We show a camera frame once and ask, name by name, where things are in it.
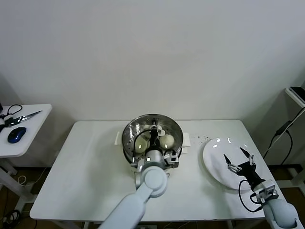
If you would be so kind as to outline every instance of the cable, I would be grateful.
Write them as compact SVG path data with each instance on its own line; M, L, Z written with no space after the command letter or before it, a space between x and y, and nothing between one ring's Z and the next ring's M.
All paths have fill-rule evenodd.
M168 227L171 223L172 223L172 222L166 224L166 225L163 227L163 229L165 229L166 227Z
M238 186L238 196L239 196L240 202L242 203L242 205L243 205L243 207L244 207L245 209L247 209L248 211L250 211L250 212L252 212L252 213L260 211L260 210L263 208L262 206L258 207L258 208L255 209L255 210L250 210L250 209L247 208L246 205L244 204L244 202L243 202L243 200L242 200L242 196L241 196L241 194L240 194L240 187L241 187L241 185L242 185L243 182L248 182L248 181L247 181L247 180L242 180L241 182L239 182L239 186Z
M293 120L291 121L291 123L286 127L286 129L279 135L279 137L268 147L268 149L265 151L264 154L268 153L268 151L276 144L276 142L283 136L283 134L286 132L286 130L288 130L288 128L294 123L294 121L296 119L298 119L298 117L300 117L303 113L305 112L305 107L302 108L297 115L293 118Z
M275 137L276 137L276 135L274 135L274 136L272 137L272 139L271 139L271 141L270 141L270 144L269 144L269 147L268 147L268 149L267 149L267 151L266 151L266 154L263 156L263 159L265 159L265 157L267 156L267 154L268 154L268 152L269 152L269 149L270 149L270 147L271 147L271 145L272 145L272 142L273 142L273 140L275 139Z
M138 137L145 133L145 132L148 132L148 131L151 131L151 129L147 129L147 130L143 130L142 132L140 132L134 139L134 142L133 142L133 152L132 152L132 160L135 158L135 142L137 141Z
M292 150L292 147L293 147L293 145L294 145L294 142L293 142L293 139L292 139L292 137L291 137L291 134L289 133L288 130L286 130L286 133L288 134L288 136L289 136L289 138L290 138L290 149L289 149L289 151L288 151L287 156L286 156L285 159L282 161L281 165L283 165L284 162L285 162L285 161L287 160L287 158L289 157L289 155L290 155L290 153L291 153L291 150Z
M182 224L180 227L178 227L178 229L180 229L181 227L185 226L186 224L189 224L190 222L184 223Z
M14 107L14 106L19 106L20 109L19 109L18 111L15 111L14 113L10 113L10 109L11 109L12 107ZM7 111L6 114L1 114L1 115L0 115L0 118L1 118L1 119L4 119L6 116L14 115L14 114L16 114L17 112L21 111L22 109L23 109L23 107L22 107L21 105L19 105L19 104L14 104L14 105L12 105L12 106L9 107L9 109L8 109L8 111Z
M252 199L253 197L255 197L255 193L251 194L251 196L250 196L251 202L254 203L254 204L260 204L260 203L256 202L255 200L253 200Z
M17 182L18 182L21 186L23 186L23 187L32 186L32 185L36 184L36 183L41 179L41 177L42 177L44 171L46 171L47 168L48 168L48 167L45 167L44 170L43 170L43 172L41 173L40 177L39 177L34 183L31 182L30 185L23 185L23 184L27 181L27 177L26 177L26 176L23 176L23 175L22 175L22 176L19 176L19 177L17 178Z

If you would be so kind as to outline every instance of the black cable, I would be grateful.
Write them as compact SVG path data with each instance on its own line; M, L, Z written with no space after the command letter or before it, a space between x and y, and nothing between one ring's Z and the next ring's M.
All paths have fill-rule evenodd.
M254 203L254 204L260 204L260 203L256 202L255 200L253 200L252 199L253 197L255 197L255 193L251 194L251 196L250 196L251 202Z
M305 107L303 107L297 114L296 116L293 118L292 122L298 117L298 115L305 109Z
M14 107L14 106L19 106L20 109L19 109L18 111L15 111L14 113L10 113L10 109L11 109L12 107ZM19 105L19 104L14 104L14 105L12 105L12 106L9 107L9 109L8 109L8 111L7 111L6 114L0 115L0 118L4 119L6 116L14 115L14 114L16 114L17 112L21 111L22 109L23 109L23 106L21 106L21 105Z
M243 205L243 207L244 207L245 209L247 209L248 211L250 211L250 212L252 212L252 213L260 211L260 210L263 208L262 206L258 207L258 208L255 209L255 210L250 210L250 209L247 208L246 205L244 204L244 202L243 202L243 200L242 200L242 195L240 194L240 187L241 187L241 185L242 185L243 182L248 182L248 181L247 181L247 180L242 180L242 181L239 183L239 186L238 186L238 196L239 196L240 202L242 203L242 205Z
M15 111L14 113L10 113L10 109L11 109L12 107L14 107L14 106L19 106L20 109L19 109L18 111ZM12 105L12 106L9 107L8 112L7 112L7 115L14 115L14 114L16 114L17 112L21 111L22 109L23 109L23 107L22 107L21 105L19 105L19 104L14 104L14 105Z
M135 137L134 142L133 142L133 152L132 152L132 158L133 158L133 159L135 158L135 143L136 143L138 137L139 137L141 134L143 134L143 133L145 133L145 132L148 132L148 131L151 131L151 129L143 130L142 132L140 132L140 133Z
M285 159L282 161L281 165L283 165L284 162L285 162L285 161L287 160L287 158L289 157L289 155L290 155L290 153L291 153L291 150L292 150L292 147L293 147L293 145L294 145L294 142L293 142L293 139L292 139L292 137L291 137L291 134L289 133L288 130L286 130L286 133L288 134L288 136L289 136L289 138L290 138L290 148L289 148L289 151L288 151L287 156L286 156Z
M275 137L276 137L276 135L274 135L274 136L272 137L268 149L271 147L272 142L273 142L273 140L275 139ZM269 152L269 150L266 151L265 155L263 156L263 159L265 159L265 157L267 156L268 152Z
M290 121L287 121L284 125L282 125L281 126L281 128L279 128L276 132L275 132L275 135L272 137L272 139L271 139L271 142L270 142L270 145L269 145L269 147L268 147L268 150L266 151L266 153L265 153L265 155L263 156L263 159L265 159L265 157L267 156L267 154L268 154L268 152L269 152L269 148L271 147L271 145L272 145L272 142L273 142L273 140L274 140L274 138L277 136L277 135L281 135L285 130L286 130L286 128L287 128L287 130L292 126L292 124L291 123L293 123L295 120L296 120L296 118L299 116L299 114L301 114L303 111L304 111L304 109L305 109L305 107L303 107L296 115L295 115L295 117Z

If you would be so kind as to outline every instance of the stainless steel pot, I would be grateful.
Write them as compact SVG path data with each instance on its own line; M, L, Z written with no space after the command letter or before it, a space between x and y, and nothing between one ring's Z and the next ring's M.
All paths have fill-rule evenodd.
M153 121L156 122L156 125L161 126L162 130L164 130L166 134L174 137L174 145L171 150L174 150L180 156L182 151L183 133L179 125L173 119L161 114L145 114L133 119L125 127L122 134L123 151L129 163L132 163L135 138L139 133L147 129L147 126L151 125ZM137 164L141 158L145 158L145 152L136 155L135 163Z

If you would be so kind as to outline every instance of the white wall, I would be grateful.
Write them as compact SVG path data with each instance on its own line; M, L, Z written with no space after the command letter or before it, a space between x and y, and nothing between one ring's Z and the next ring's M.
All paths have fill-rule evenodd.
M0 75L25 104L54 107L41 141L52 150L29 155L52 161L75 120L150 112L242 119L264 146L257 129L287 118L284 102L268 117L276 97L304 80L304 9L302 0L1 1Z

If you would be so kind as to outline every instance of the white cable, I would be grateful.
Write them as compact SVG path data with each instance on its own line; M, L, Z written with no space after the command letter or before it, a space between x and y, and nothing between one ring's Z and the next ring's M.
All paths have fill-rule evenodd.
M36 183L41 179L41 177L42 177L44 171L46 171L47 168L48 168L48 167L45 167L44 170L43 170L43 172L41 173L40 177L39 177L34 183L31 182L30 185L23 185L23 184L27 181L26 176L23 176L23 175L20 176L20 177L18 177L17 182L18 182L21 186L23 186L23 187L32 186L33 184L36 184ZM24 178L24 181L20 183L19 179L22 178L22 177Z
M166 227L168 227L171 223L172 223L172 222L166 224L166 225L163 227L163 229L165 229Z
M24 178L24 181L22 181L21 183L20 183L20 181L19 181L20 178ZM27 177L26 177L26 176L20 176L20 177L18 177L18 179L17 179L17 182L18 182L20 185L23 185L26 181L27 181Z
M186 224L189 224L190 222L184 223L182 224L180 227L178 227L178 229L180 229L181 227L185 226Z
M295 120L298 119L298 117L300 117L304 112L305 112L305 109L303 111L301 111L301 113L297 117L295 117L294 120L292 120L292 122L286 127L286 129L281 133L281 135L279 135L279 137L271 144L271 146L264 152L263 155L266 155L267 151L269 151L276 144L276 142L283 136L283 134L286 132L286 130L288 130L288 128L295 122Z

